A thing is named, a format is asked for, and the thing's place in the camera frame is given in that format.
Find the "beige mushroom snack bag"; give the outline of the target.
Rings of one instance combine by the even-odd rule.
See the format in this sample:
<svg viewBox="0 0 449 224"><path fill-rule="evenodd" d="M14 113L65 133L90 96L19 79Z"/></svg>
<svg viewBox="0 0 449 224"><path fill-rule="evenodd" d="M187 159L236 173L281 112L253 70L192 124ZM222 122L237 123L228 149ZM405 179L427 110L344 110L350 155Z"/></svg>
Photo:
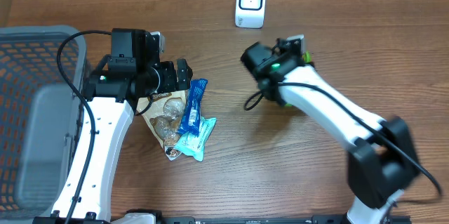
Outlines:
<svg viewBox="0 0 449 224"><path fill-rule="evenodd" d="M178 129L185 112L187 94L187 91L159 93L138 101L138 113L149 105L142 116L170 161L181 155L174 147L180 139Z"/></svg>

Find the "blue cookie packet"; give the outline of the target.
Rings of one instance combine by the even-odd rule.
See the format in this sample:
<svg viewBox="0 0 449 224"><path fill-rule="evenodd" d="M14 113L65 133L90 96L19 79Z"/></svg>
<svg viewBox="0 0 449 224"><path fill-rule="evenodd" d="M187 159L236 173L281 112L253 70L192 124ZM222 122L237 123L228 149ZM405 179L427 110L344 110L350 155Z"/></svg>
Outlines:
<svg viewBox="0 0 449 224"><path fill-rule="evenodd" d="M199 135L201 122L201 101L208 84L207 79L195 79L191 81L184 114L180 121L178 133Z"/></svg>

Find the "teal snack packet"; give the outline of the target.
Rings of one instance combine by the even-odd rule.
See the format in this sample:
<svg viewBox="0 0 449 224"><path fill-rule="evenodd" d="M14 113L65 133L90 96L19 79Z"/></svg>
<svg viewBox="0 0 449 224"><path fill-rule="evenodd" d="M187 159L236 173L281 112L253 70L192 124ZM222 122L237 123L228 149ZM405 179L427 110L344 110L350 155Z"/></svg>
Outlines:
<svg viewBox="0 0 449 224"><path fill-rule="evenodd" d="M180 151L186 156L193 157L198 162L202 162L206 142L209 139L216 122L216 118L205 119L202 117L199 124L199 134L197 136L192 133L184 134L175 144L174 149Z"/></svg>

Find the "green gummy candy bag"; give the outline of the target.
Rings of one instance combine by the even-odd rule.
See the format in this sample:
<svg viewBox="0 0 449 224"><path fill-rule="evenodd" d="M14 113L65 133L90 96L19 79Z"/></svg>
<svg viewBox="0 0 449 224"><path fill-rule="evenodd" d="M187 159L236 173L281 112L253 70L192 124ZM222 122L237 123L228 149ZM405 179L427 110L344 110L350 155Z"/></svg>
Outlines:
<svg viewBox="0 0 449 224"><path fill-rule="evenodd" d="M306 51L306 52L303 53L302 59L303 59L304 62L307 63L307 64L312 63L312 59L311 59L311 56L310 56L309 51Z"/></svg>

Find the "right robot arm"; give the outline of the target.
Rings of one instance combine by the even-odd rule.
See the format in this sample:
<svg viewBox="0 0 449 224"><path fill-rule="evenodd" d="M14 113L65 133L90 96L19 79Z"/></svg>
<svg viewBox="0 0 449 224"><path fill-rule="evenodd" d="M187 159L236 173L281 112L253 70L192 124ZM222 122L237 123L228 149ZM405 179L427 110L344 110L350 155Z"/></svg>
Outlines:
<svg viewBox="0 0 449 224"><path fill-rule="evenodd" d="M343 223L385 223L392 206L418 176L418 158L408 125L369 112L327 84L300 40L257 42L241 62L259 94L292 105L314 119L347 153L348 185L355 199Z"/></svg>

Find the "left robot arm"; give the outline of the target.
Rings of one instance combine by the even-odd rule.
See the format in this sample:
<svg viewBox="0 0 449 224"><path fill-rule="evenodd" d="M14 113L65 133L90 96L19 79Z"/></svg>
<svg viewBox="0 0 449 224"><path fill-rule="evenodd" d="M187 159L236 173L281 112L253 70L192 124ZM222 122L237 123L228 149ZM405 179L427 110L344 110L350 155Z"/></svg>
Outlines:
<svg viewBox="0 0 449 224"><path fill-rule="evenodd" d="M111 51L82 88L68 83L83 105L79 141L50 215L33 224L109 223L116 166L139 99L190 87L193 73L185 59L161 61L162 33L114 28L108 35Z"/></svg>

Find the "grey plastic shopping basket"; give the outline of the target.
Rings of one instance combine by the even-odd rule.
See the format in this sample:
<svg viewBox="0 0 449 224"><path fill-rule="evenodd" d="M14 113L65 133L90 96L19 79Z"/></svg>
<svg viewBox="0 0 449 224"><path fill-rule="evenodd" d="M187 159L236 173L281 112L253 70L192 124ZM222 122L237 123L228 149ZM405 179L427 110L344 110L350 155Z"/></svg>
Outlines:
<svg viewBox="0 0 449 224"><path fill-rule="evenodd" d="M79 100L56 63L67 25L1 28L1 222L49 216L79 137Z"/></svg>

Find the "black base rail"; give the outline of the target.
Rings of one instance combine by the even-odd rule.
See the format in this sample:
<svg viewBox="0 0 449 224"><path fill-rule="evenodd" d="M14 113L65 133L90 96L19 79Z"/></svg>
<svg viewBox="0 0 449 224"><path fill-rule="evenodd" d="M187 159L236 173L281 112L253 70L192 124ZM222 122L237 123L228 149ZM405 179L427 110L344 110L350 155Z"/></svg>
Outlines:
<svg viewBox="0 0 449 224"><path fill-rule="evenodd" d="M132 209L112 223L156 223L156 224L344 224L349 223L345 215L314 215L303 218L194 218L191 216L164 217L161 211Z"/></svg>

